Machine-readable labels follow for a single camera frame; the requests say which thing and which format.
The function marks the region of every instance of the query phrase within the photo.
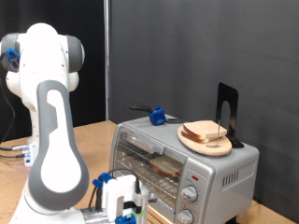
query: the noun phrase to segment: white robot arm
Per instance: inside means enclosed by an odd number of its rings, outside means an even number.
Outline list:
[[[10,62],[8,49],[17,51],[20,60]],[[33,167],[24,197],[37,213],[58,213],[78,203],[89,186],[68,100],[70,87],[73,90],[78,85],[83,47],[75,37],[58,35],[51,26],[40,23],[26,34],[6,35],[0,50],[2,65],[9,71],[7,85],[21,97],[33,122],[35,144],[28,162]]]
[[[1,63],[8,70],[7,85],[30,110],[33,126],[30,159],[25,161],[32,169],[10,224],[127,223],[126,217],[117,220],[133,213],[132,208],[124,206],[125,201],[135,202],[138,211],[146,214],[149,193],[140,190],[141,183],[131,175],[104,184],[103,211],[72,208],[89,186],[89,172],[76,146],[68,99],[78,85],[77,71],[84,62],[80,41],[58,35],[51,26],[39,23],[26,34],[3,37],[0,53]],[[91,222],[90,217],[101,221]],[[146,221],[144,215],[134,223]]]

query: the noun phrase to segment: black curtain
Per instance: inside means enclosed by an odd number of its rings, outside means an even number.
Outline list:
[[[73,35],[85,49],[85,63],[78,72],[79,84],[70,93],[74,126],[105,120],[105,33],[104,2],[82,0],[0,0],[0,38],[9,33],[26,33],[28,28],[44,22],[60,35]],[[39,57],[47,54],[42,49]],[[31,135],[28,109],[7,88],[7,72],[0,67],[8,100],[16,111],[15,122],[7,140]],[[7,131],[11,111],[0,94],[0,138]]]
[[[236,138],[260,150],[254,195],[299,223],[298,12],[295,0],[111,0],[110,119],[147,116],[137,104],[215,120],[219,82],[236,88]]]

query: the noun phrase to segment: table surface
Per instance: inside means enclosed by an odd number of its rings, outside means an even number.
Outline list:
[[[75,206],[76,209],[88,206],[93,185],[92,181],[101,173],[106,172],[109,166],[110,149],[116,124],[103,121],[74,129],[78,150],[85,160],[90,172],[90,186],[84,198]],[[1,147],[12,147],[25,144],[28,138],[7,141]],[[20,154],[20,152],[1,151],[2,155]],[[12,218],[20,197],[21,191],[29,175],[30,168],[23,165],[23,159],[0,158],[0,224],[6,224]],[[295,224],[287,218],[275,213],[263,205],[252,202],[244,217],[238,218],[241,224]],[[149,215],[149,223],[165,223],[157,213]]]

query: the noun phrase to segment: silver toaster oven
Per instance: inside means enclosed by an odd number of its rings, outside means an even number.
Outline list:
[[[110,169],[133,169],[157,195],[150,206],[173,223],[223,224],[244,216],[252,203],[259,151],[244,144],[226,156],[205,156],[179,141],[181,125],[153,126],[148,117],[119,124]]]

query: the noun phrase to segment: blue clamp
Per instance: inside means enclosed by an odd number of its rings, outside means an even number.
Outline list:
[[[6,55],[7,55],[7,61],[9,63],[9,66],[11,69],[13,69],[14,71],[19,71],[19,61],[20,61],[20,54],[14,50],[14,49],[7,49],[6,50]],[[16,65],[18,65],[18,67],[14,67],[12,65],[12,63],[15,63]]]
[[[98,179],[94,179],[93,184],[95,187],[101,189],[103,187],[103,181],[107,183],[110,179],[112,179],[112,176],[108,173],[102,173],[99,175]]]
[[[115,219],[115,224],[136,224],[136,218],[133,214],[129,214],[128,216]]]
[[[153,107],[153,109],[154,109],[153,112],[149,112],[149,119],[151,123],[155,126],[166,123],[167,119],[165,117],[164,110],[161,109],[158,105]]]
[[[99,189],[101,189],[103,187],[103,183],[99,179],[94,179],[93,184],[94,184],[95,187],[97,187]]]
[[[112,179],[112,176],[108,173],[102,173],[99,176],[99,179],[104,180],[107,183],[110,179]]]

